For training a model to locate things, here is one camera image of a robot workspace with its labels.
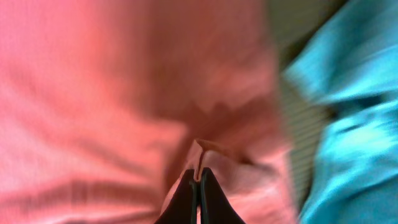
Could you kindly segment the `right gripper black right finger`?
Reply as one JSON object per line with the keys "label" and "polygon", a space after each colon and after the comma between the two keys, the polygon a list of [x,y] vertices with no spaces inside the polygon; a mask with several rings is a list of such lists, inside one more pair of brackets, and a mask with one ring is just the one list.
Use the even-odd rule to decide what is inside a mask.
{"label": "right gripper black right finger", "polygon": [[245,224],[228,202],[214,173],[208,167],[201,174],[200,195],[201,223]]}

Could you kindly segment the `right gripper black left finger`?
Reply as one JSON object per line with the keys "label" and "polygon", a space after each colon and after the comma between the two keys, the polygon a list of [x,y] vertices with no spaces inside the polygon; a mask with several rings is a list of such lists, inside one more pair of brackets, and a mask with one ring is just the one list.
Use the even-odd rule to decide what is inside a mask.
{"label": "right gripper black left finger", "polygon": [[194,170],[188,169],[182,175],[169,205],[155,224],[196,224],[198,184]]}

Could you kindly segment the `red printed t-shirt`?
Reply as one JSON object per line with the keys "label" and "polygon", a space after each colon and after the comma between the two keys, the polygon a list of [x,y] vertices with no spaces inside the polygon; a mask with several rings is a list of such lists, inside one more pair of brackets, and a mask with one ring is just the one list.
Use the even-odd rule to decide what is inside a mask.
{"label": "red printed t-shirt", "polygon": [[1,222],[154,223],[209,167],[296,223],[264,1],[2,1]]}

